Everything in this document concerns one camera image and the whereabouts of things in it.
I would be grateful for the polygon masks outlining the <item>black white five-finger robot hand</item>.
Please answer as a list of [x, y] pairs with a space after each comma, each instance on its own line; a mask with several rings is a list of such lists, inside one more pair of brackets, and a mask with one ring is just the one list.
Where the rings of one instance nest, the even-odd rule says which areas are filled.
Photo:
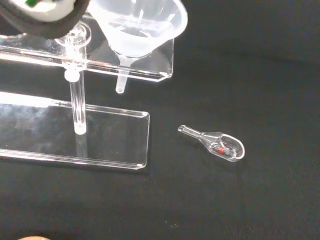
[[57, 39], [85, 14], [88, 0], [2, 0], [0, 16], [21, 33]]

